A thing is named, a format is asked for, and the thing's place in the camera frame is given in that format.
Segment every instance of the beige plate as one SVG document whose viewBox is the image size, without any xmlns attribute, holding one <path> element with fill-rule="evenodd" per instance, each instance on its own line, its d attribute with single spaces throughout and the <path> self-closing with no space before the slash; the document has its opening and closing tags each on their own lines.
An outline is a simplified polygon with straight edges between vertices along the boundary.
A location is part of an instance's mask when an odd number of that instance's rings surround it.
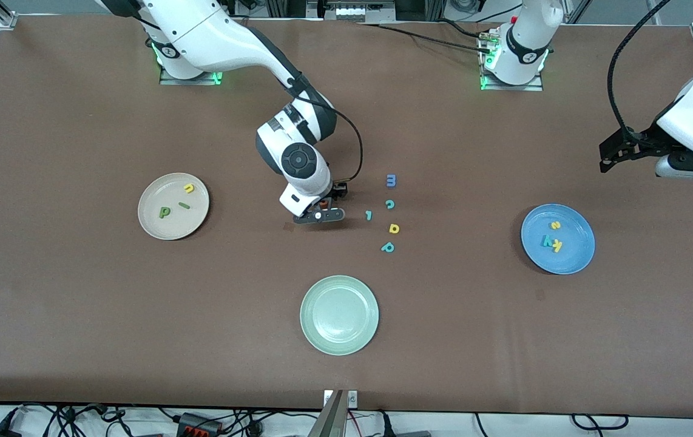
<svg viewBox="0 0 693 437">
<path fill-rule="evenodd" d="M 194 188 L 191 193 L 185 191 L 188 183 L 192 183 Z M 209 193 L 203 182 L 191 174 L 173 172 L 158 177 L 141 194 L 139 223 L 145 232 L 155 238 L 178 240 L 198 229 L 208 210 Z"/>
</svg>

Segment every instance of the wire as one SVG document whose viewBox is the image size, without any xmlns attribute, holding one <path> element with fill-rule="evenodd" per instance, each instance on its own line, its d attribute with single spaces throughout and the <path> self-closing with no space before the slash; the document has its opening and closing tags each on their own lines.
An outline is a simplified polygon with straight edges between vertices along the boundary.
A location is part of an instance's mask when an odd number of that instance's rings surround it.
<svg viewBox="0 0 693 437">
<path fill-rule="evenodd" d="M 500 12 L 498 12 L 497 14 L 492 14 L 491 16 L 486 16 L 486 17 L 484 17 L 484 18 L 477 19 L 477 20 L 475 20 L 474 22 L 484 22 L 484 21 L 486 21 L 486 20 L 488 20 L 488 19 L 490 19 L 490 18 L 494 18 L 494 17 L 497 17 L 497 16 L 502 16 L 502 14 L 511 12 L 511 11 L 513 11 L 513 9 L 521 8 L 521 6 L 522 6 L 522 3 L 519 3 L 518 5 L 514 6 L 513 8 L 508 8 L 508 9 L 506 9 L 505 11 L 500 11 Z M 472 16 L 476 15 L 477 13 L 478 13 L 478 12 L 473 12 L 471 15 L 466 16 L 465 18 L 460 18 L 460 19 L 457 20 L 457 21 L 458 21 L 458 22 L 463 22 L 463 21 L 465 21 L 466 19 L 469 19 L 469 18 L 471 18 Z"/>
<path fill-rule="evenodd" d="M 257 414 L 261 415 L 263 413 L 269 413 L 271 410 L 263 410 L 262 412 L 256 412 Z M 305 416 L 307 418 L 312 418 L 312 419 L 317 419 L 318 416 L 316 415 L 310 415 L 308 413 L 288 413 L 288 412 L 276 412 L 278 415 L 283 415 L 283 416 L 289 416 L 291 418 L 299 417 L 299 416 Z"/>
<path fill-rule="evenodd" d="M 473 414 L 476 415 L 476 423 L 479 426 L 479 431 L 482 432 L 482 435 L 484 437 L 489 437 L 487 435 L 486 431 L 484 431 L 484 425 L 482 425 L 482 418 L 479 417 L 479 413 L 473 413 Z"/>
<path fill-rule="evenodd" d="M 396 437 L 393 431 L 393 423 L 390 421 L 389 415 L 383 410 L 379 410 L 382 413 L 382 417 L 385 420 L 385 437 Z"/>
<path fill-rule="evenodd" d="M 120 424 L 120 427 L 125 431 L 128 437 L 134 437 L 133 432 L 130 431 L 128 425 L 123 421 L 123 416 L 126 414 L 125 410 L 121 410 L 118 407 L 114 407 L 114 412 L 104 412 L 101 415 L 101 420 L 105 422 L 110 422 L 109 426 L 106 427 L 106 435 L 109 435 L 109 431 L 114 424 Z"/>
<path fill-rule="evenodd" d="M 438 19 L 438 21 L 439 21 L 439 22 L 446 22 L 446 23 L 448 23 L 448 24 L 451 24 L 452 27 L 454 27 L 459 33 L 462 33 L 463 35 L 471 36 L 471 37 L 474 37 L 474 38 L 478 38 L 478 37 L 479 37 L 479 34 L 478 34 L 478 33 L 468 32 L 468 30 L 463 29 L 462 27 L 460 27 L 460 25 L 458 25 L 458 23 L 455 23 L 455 22 L 452 21 L 451 19 L 440 18 L 440 19 Z"/>
<path fill-rule="evenodd" d="M 160 424 L 170 424 L 170 421 L 145 421 L 145 420 L 130 420 L 130 421 L 124 421 L 125 423 L 160 423 Z M 118 421 L 114 421 L 109 424 L 108 427 L 106 427 L 106 436 L 109 436 L 109 428 L 112 428 L 114 425 L 119 425 L 120 423 Z"/>
<path fill-rule="evenodd" d="M 587 418 L 592 423 L 592 425 L 594 425 L 594 426 L 581 425 L 579 423 L 579 421 L 576 420 L 576 416 L 583 416 L 583 417 Z M 594 420 L 594 418 L 591 415 L 582 414 L 582 413 L 575 413 L 575 414 L 570 415 L 570 418 L 572 418 L 573 424 L 575 426 L 577 426 L 580 429 L 583 429 L 584 431 L 597 431 L 597 434 L 599 435 L 599 437 L 603 437 L 603 431 L 618 431 L 619 429 L 626 428 L 627 424 L 630 423 L 630 418 L 628 415 L 616 415 L 615 417 L 623 418 L 624 422 L 619 424 L 619 425 L 616 425 L 616 426 L 600 426 L 600 424 L 597 423 L 597 421 Z"/>
<path fill-rule="evenodd" d="M 265 416 L 259 418 L 258 420 L 256 420 L 255 423 L 264 421 L 264 420 L 266 420 L 267 418 L 271 417 L 272 415 L 276 415 L 276 414 L 277 414 L 277 412 L 269 413 L 269 414 L 267 414 L 267 415 L 265 415 Z M 239 429 L 238 431 L 234 431 L 233 433 L 228 434 L 227 437 L 233 437 L 234 435 L 241 434 L 242 432 L 244 432 L 244 429 L 249 428 L 249 426 L 250 426 L 250 425 L 241 427 L 241 429 Z"/>
<path fill-rule="evenodd" d="M 490 18 L 494 18 L 494 17 L 497 17 L 497 16 L 502 16 L 502 14 L 511 12 L 511 11 L 513 11 L 513 9 L 519 9 L 519 8 L 521 8 L 521 7 L 522 7 L 522 3 L 519 3 L 518 5 L 514 6 L 513 8 L 508 8 L 508 9 L 506 9 L 505 11 L 500 11 L 500 12 L 498 12 L 497 14 L 492 14 L 491 16 L 486 16 L 486 17 L 484 17 L 484 18 L 477 19 L 477 20 L 474 21 L 474 22 L 483 22 L 483 21 L 486 21 L 486 20 L 488 20 L 488 19 L 490 19 Z"/>
<path fill-rule="evenodd" d="M 360 174 L 360 170 L 363 168 L 363 136 L 360 136 L 360 131 L 357 130 L 357 126 L 355 126 L 354 123 L 352 123 L 352 121 L 349 119 L 349 117 L 347 117 L 346 115 L 341 113 L 341 111 L 337 110 L 336 108 L 330 107 L 330 105 L 327 105 L 325 103 L 315 102 L 314 100 L 304 99 L 303 97 L 300 97 L 300 96 L 296 96 L 296 99 L 300 100 L 301 102 L 310 103 L 316 107 L 325 108 L 325 110 L 329 110 L 329 111 L 335 113 L 339 117 L 343 118 L 344 121 L 349 123 L 349 125 L 352 127 L 352 129 L 354 129 L 354 133 L 355 133 L 355 135 L 357 135 L 357 143 L 360 146 L 360 163 L 357 164 L 357 170 L 354 172 L 354 174 L 352 176 L 347 177 L 346 179 L 335 180 L 333 183 L 343 183 L 343 182 L 349 182 L 350 180 L 354 180 L 354 178 L 356 178 L 357 175 Z"/>
<path fill-rule="evenodd" d="M 408 32 L 408 30 L 398 29 L 397 27 L 384 27 L 383 25 L 380 25 L 380 24 L 368 24 L 368 25 L 373 25 L 373 27 L 378 27 L 380 29 L 392 30 L 393 32 L 403 33 L 404 35 L 408 35 L 408 36 L 415 36 L 417 38 L 427 39 L 427 41 L 438 42 L 438 44 L 444 44 L 447 46 L 452 46 L 452 47 L 457 47 L 457 48 L 464 48 L 466 50 L 474 50 L 474 52 L 490 53 L 490 50 L 488 50 L 486 48 L 466 46 L 465 44 L 457 44 L 456 42 L 444 41 L 443 39 L 436 39 L 436 38 L 433 38 L 431 36 L 421 35 L 419 33 Z"/>
<path fill-rule="evenodd" d="M 616 68 L 616 60 L 619 58 L 619 55 L 622 50 L 624 50 L 625 47 L 627 47 L 627 43 L 630 42 L 630 39 L 632 39 L 633 36 L 635 36 L 636 33 L 638 33 L 638 30 L 640 30 L 641 27 L 643 27 L 644 24 L 646 24 L 651 17 L 654 16 L 657 12 L 660 11 L 661 8 L 663 8 L 670 0 L 662 0 L 661 2 L 657 3 L 654 8 L 652 8 L 643 18 L 638 21 L 638 24 L 635 24 L 635 27 L 632 28 L 632 30 L 627 33 L 627 36 L 622 39 L 621 43 L 616 47 L 616 51 L 614 52 L 613 57 L 610 59 L 610 64 L 608 66 L 608 77 L 607 77 L 607 89 L 608 89 L 608 103 L 610 103 L 610 108 L 614 112 L 614 116 L 616 117 L 616 122 L 619 124 L 619 128 L 621 129 L 621 134 L 624 136 L 624 139 L 629 142 L 629 140 L 632 140 L 634 142 L 640 143 L 641 141 L 638 140 L 638 138 L 635 138 L 634 135 L 632 135 L 632 132 L 630 132 L 629 129 L 627 129 L 627 125 L 624 124 L 624 119 L 621 117 L 621 113 L 619 113 L 619 108 L 616 107 L 616 99 L 614 97 L 614 70 Z"/>
<path fill-rule="evenodd" d="M 151 22 L 147 21 L 146 19 L 143 19 L 140 16 L 134 16 L 134 18 L 139 20 L 140 22 L 143 22 L 146 25 L 149 25 L 149 27 L 152 27 L 153 29 L 160 30 L 160 27 L 157 27 L 157 25 L 152 24 Z"/>
<path fill-rule="evenodd" d="M 352 418 L 352 423 L 354 423 L 354 428 L 357 429 L 357 435 L 360 437 L 363 437 L 363 433 L 360 432 L 360 426 L 357 424 L 357 419 L 354 418 L 354 414 L 352 412 L 349 412 L 349 417 Z"/>
<path fill-rule="evenodd" d="M 158 407 L 158 409 L 160 410 L 161 413 L 163 413 L 164 416 L 166 416 L 167 418 L 169 418 L 171 420 L 174 420 L 174 416 L 170 415 L 169 413 L 166 413 L 166 411 L 163 410 L 161 407 Z"/>
</svg>

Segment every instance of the white floor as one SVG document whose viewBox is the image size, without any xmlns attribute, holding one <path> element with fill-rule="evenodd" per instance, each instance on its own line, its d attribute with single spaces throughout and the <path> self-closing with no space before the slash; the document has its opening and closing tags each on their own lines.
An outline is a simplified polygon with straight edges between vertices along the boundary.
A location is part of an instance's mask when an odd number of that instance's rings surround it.
<svg viewBox="0 0 693 437">
<path fill-rule="evenodd" d="M 14 404 L 0 405 L 0 421 L 14 408 Z M 135 437 L 143 435 L 163 434 L 174 437 L 177 434 L 177 424 L 161 414 L 155 408 L 122 407 L 127 410 L 124 421 Z M 195 410 L 166 408 L 170 415 L 180 415 L 185 412 L 198 414 L 205 418 L 230 415 L 230 410 Z M 382 415 L 376 412 L 354 412 L 358 417 L 357 423 L 363 437 L 382 433 L 384 430 Z M 470 413 L 413 413 L 390 412 L 396 434 L 402 432 L 428 431 L 433 437 L 482 437 L 476 425 L 475 415 Z M 52 414 L 42 407 L 24 407 L 13 420 L 11 429 L 24 436 L 42 435 Z M 596 432 L 587 432 L 575 427 L 571 417 L 567 415 L 504 415 L 480 414 L 482 424 L 489 437 L 582 437 L 590 435 L 597 437 Z M 621 418 L 595 419 L 602 426 L 616 425 Z M 580 423 L 588 425 L 584 417 Z M 313 418 L 288 417 L 274 415 L 263 421 L 263 436 L 288 437 L 292 435 L 305 436 L 314 424 Z M 232 421 L 225 419 L 225 426 Z M 94 413 L 86 413 L 79 417 L 77 424 L 88 437 L 105 435 L 106 423 Z M 693 437 L 693 419 L 671 418 L 630 418 L 629 425 L 618 431 L 605 431 L 605 437 Z M 58 435 L 58 426 L 50 427 L 50 435 Z M 125 437 L 120 426 L 113 426 L 109 437 Z M 358 437 L 354 424 L 348 423 L 346 437 Z"/>
</svg>

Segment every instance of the brown table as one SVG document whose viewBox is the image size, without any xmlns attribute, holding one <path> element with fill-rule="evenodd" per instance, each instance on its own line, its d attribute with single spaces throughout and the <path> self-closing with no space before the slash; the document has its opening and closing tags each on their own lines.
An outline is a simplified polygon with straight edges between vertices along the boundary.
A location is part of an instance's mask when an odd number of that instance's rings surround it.
<svg viewBox="0 0 693 437">
<path fill-rule="evenodd" d="M 253 141 L 289 97 L 265 70 L 158 86 L 138 23 L 108 16 L 0 33 L 0 400 L 318 407 L 336 387 L 363 408 L 693 416 L 693 181 L 654 177 L 652 160 L 597 168 L 627 28 L 563 27 L 544 92 L 497 92 L 465 50 L 342 22 L 257 27 L 363 133 L 342 223 L 291 226 L 278 204 L 285 182 Z M 687 29 L 642 30 L 616 77 L 627 122 L 646 127 L 692 76 Z M 319 147 L 336 177 L 357 165 L 344 122 Z M 158 241 L 138 197 L 177 171 L 214 206 Z M 546 202 L 593 226 L 579 274 L 543 274 L 519 245 Z M 330 274 L 364 280 L 382 312 L 347 357 L 300 331 L 300 300 Z"/>
</svg>

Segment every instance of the plate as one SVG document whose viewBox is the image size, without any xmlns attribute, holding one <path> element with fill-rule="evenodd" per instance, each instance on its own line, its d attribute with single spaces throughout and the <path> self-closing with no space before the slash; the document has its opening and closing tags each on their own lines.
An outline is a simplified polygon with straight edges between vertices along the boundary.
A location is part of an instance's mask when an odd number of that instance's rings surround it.
<svg viewBox="0 0 693 437">
<path fill-rule="evenodd" d="M 368 345 L 378 325 L 374 293 L 351 276 L 319 280 L 300 304 L 300 328 L 308 342 L 325 354 L 354 354 Z"/>
<path fill-rule="evenodd" d="M 552 229 L 559 222 L 559 229 Z M 559 252 L 544 246 L 546 236 L 563 243 Z M 565 205 L 541 205 L 522 223 L 522 246 L 539 268 L 554 274 L 573 274 L 589 265 L 594 256 L 594 233 L 587 220 Z"/>
<path fill-rule="evenodd" d="M 189 183 L 194 190 L 188 193 L 185 186 Z M 138 216 L 145 232 L 160 240 L 178 240 L 198 229 L 208 211 L 206 185 L 191 174 L 173 172 L 158 177 L 144 190 Z"/>
</svg>

